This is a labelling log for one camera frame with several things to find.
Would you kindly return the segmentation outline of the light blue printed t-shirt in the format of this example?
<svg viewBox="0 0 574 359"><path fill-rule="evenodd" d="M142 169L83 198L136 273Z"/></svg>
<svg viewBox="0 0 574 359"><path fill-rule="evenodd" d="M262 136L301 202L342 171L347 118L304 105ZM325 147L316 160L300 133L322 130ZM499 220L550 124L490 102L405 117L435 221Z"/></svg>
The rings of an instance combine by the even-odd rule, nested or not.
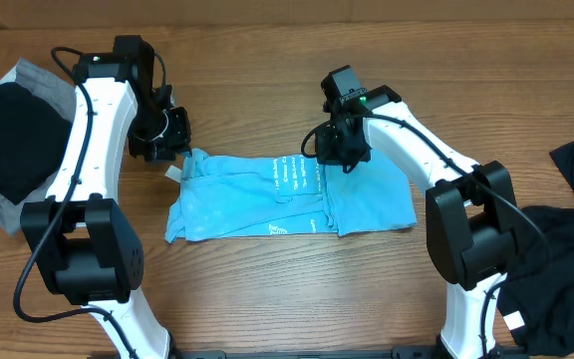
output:
<svg viewBox="0 0 574 359"><path fill-rule="evenodd" d="M350 173L302 155L212 156L194 149L176 171L165 239L351 233L417 222L407 177L377 151Z"/></svg>

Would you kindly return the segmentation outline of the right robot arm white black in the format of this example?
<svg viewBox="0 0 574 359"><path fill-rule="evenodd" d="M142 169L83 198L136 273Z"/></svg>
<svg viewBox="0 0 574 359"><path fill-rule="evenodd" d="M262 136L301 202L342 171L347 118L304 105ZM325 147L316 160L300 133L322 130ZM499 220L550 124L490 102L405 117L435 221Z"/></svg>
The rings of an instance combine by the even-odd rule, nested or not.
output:
<svg viewBox="0 0 574 359"><path fill-rule="evenodd" d="M316 158L351 172L367 154L385 154L426 201L427 250L447 283L446 319L431 358L503 358L494 310L507 266L517 257L519 210L507 169L453 150L387 86L325 85L329 120L311 135Z"/></svg>

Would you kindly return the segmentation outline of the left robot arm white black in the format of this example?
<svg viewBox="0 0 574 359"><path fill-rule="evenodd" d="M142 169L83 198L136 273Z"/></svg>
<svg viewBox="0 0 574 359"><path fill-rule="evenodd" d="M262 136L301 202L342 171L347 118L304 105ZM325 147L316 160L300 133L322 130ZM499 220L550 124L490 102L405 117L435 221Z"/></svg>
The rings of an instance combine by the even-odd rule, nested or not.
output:
<svg viewBox="0 0 574 359"><path fill-rule="evenodd" d="M77 110L62 163L45 199L25 203L31 255L12 305L26 322L92 315L121 358L175 358L172 335L142 290L144 249L118 204L123 152L147 162L190 156L185 108L173 87L152 85L151 47L80 53L66 74Z"/></svg>

